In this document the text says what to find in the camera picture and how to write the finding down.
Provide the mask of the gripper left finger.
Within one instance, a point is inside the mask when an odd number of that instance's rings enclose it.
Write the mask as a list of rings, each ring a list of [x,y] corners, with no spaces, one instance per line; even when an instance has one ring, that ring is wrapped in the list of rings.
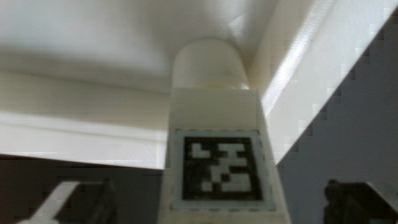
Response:
[[[112,181],[60,182],[30,218],[18,224],[117,224]]]

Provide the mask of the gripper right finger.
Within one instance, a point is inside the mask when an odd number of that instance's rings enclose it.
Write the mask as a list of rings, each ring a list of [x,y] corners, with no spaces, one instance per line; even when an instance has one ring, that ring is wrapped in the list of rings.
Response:
[[[329,180],[323,224],[398,224],[398,209],[366,182]]]

